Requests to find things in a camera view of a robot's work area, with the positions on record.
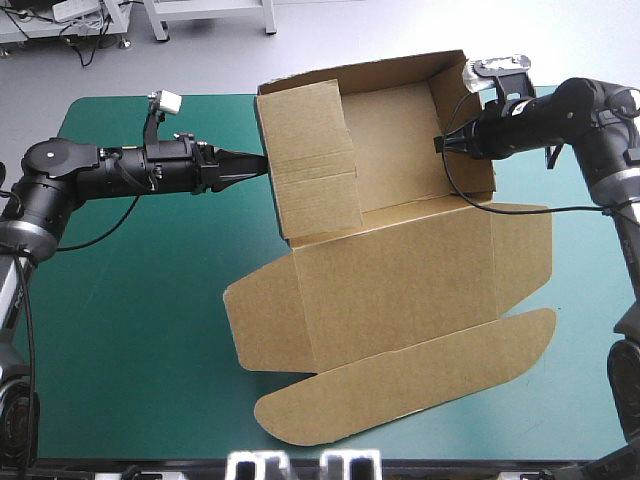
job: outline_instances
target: green tabletop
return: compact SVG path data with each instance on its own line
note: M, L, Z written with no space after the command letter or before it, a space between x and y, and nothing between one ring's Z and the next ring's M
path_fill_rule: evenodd
M140 144L146 105L81 99L60 135ZM189 131L260 152L253 108L251 95L185 97L160 136ZM552 173L540 151L496 162L496 171L498 200L588 202L570 152ZM129 202L88 202L62 243L102 233ZM380 448L388 458L587 458L622 445L605 367L611 328L632 302L617 237L595 214L563 214L554 228L554 276L514 309L558 311L556 336L533 369L334 446ZM40 456L220 458L265 448L317 456L319 448L283 444L253 418L260 396L304 376L244 371L222 303L230 283L287 251L262 177L220 194L143 197L107 240L42 264L32 290Z

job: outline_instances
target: white floor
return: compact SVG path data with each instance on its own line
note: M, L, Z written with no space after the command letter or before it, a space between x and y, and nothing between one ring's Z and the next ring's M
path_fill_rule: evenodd
M308 69L463 48L470 57L526 53L537 85L586 76L640 86L637 1L364 0L279 4L278 34L262 20L230 18L170 25L157 43L134 6L131 50L98 51L87 69L62 45L34 44L0 60L0 160L7 183L22 153L55 135L77 98L252 93L266 80Z

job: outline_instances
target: open cardboard box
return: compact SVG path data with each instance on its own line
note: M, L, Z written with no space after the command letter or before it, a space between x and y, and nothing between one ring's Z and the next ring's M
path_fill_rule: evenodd
M292 252L231 285L225 304L243 367L318 373L258 401L275 437L335 441L509 381L548 345L552 311L502 316L551 274L549 216L470 207L435 152L465 61L432 53L260 87ZM467 102L458 125L480 108ZM491 162L450 157L457 183L490 201Z

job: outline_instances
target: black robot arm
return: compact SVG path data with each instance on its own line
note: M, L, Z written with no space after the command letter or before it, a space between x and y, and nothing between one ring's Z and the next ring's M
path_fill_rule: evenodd
M538 478L637 479L640 478L640 135L635 119L640 114L640 91L571 78L553 94L536 98L526 73L529 66L529 59L520 55L469 62L463 74L469 90L495 88L497 100L488 102L478 118L446 138L435 139L436 149L465 152L477 159L504 159L517 152L545 148L547 168L553 168L562 145L573 148L593 202L614 219L636 296L634 305L615 327L615 332L625 338L614 344L608 360L609 381L628 445L587 466Z
M158 140L158 124L165 113L178 112L180 97L162 91L149 100L140 147L99 148L52 138L24 155L24 175L0 216L0 467L36 458L37 395L30 390L30 367L13 345L24 298L20 280L28 281L55 254L72 212L99 198L219 192L267 172L266 157L223 150L189 133ZM29 408L35 413L31 435Z

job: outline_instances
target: cardboard flap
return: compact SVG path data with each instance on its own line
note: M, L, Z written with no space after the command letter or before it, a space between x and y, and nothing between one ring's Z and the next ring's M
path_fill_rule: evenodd
M232 284L224 292L224 303L244 368L315 371L291 255Z
M256 101L283 237L360 226L353 144L338 82Z
M318 372L498 316L491 219L469 206L293 255Z
M340 82L340 89L344 94L371 92L421 82L451 65L464 61L462 50L451 50L343 65L275 80L261 85L259 93L264 95L333 79Z
M545 208L497 204L503 210ZM499 314L547 283L552 269L551 215L491 215Z
M333 442L517 377L554 329L551 310L496 320L296 383L262 397L255 416L285 442Z

